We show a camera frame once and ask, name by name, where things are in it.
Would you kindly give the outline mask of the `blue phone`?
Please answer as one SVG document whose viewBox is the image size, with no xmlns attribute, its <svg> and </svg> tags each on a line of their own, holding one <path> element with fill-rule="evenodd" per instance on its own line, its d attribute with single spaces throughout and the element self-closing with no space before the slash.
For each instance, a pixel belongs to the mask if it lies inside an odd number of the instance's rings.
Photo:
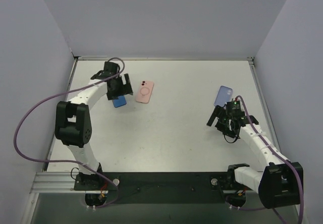
<svg viewBox="0 0 323 224">
<path fill-rule="evenodd" d="M 125 96 L 119 96 L 117 99 L 113 100 L 114 108 L 119 108 L 127 104 Z"/>
</svg>

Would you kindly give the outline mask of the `pink phone case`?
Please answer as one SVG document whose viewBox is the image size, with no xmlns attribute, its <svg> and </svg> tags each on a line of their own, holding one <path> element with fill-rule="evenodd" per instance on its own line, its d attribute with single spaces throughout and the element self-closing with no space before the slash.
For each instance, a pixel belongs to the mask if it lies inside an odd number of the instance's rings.
<svg viewBox="0 0 323 224">
<path fill-rule="evenodd" d="M 148 104 L 151 98 L 151 94 L 154 88 L 152 81 L 144 80 L 140 83 L 139 90 L 136 94 L 135 100 L 138 103 Z"/>
</svg>

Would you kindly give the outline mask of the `lavender phone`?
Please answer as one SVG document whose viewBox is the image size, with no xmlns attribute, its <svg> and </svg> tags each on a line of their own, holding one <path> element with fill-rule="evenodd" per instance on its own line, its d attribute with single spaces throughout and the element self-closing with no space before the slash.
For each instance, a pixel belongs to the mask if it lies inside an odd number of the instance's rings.
<svg viewBox="0 0 323 224">
<path fill-rule="evenodd" d="M 220 86 L 214 101 L 214 106 L 223 107 L 227 102 L 231 101 L 233 89 L 227 86 Z"/>
</svg>

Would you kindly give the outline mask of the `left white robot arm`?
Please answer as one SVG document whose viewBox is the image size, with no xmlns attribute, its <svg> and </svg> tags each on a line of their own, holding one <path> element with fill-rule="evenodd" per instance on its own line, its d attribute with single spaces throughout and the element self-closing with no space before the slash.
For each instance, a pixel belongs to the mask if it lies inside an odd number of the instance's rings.
<svg viewBox="0 0 323 224">
<path fill-rule="evenodd" d="M 72 153 L 79 168 L 80 183 L 91 189 L 99 189 L 103 185 L 102 167 L 95 158 L 90 146 L 92 124 L 90 110 L 103 97 L 118 100 L 121 96 L 133 94 L 130 78 L 121 73 L 124 67 L 111 58 L 104 62 L 102 70 L 94 74 L 85 89 L 69 101 L 60 101 L 56 108 L 55 137 L 61 140 Z"/>
</svg>

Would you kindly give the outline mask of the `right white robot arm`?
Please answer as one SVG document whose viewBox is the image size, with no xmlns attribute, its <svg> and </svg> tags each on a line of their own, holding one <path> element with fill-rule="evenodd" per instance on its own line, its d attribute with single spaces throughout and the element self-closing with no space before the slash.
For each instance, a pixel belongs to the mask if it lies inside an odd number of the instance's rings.
<svg viewBox="0 0 323 224">
<path fill-rule="evenodd" d="M 239 100 L 215 106 L 207 126 L 215 125 L 224 138 L 243 140 L 257 158 L 263 171 L 248 164 L 228 167 L 228 182 L 255 191 L 267 209 L 299 205 L 303 201 L 303 168 L 291 162 L 270 142 L 254 116 L 246 115 Z"/>
</svg>

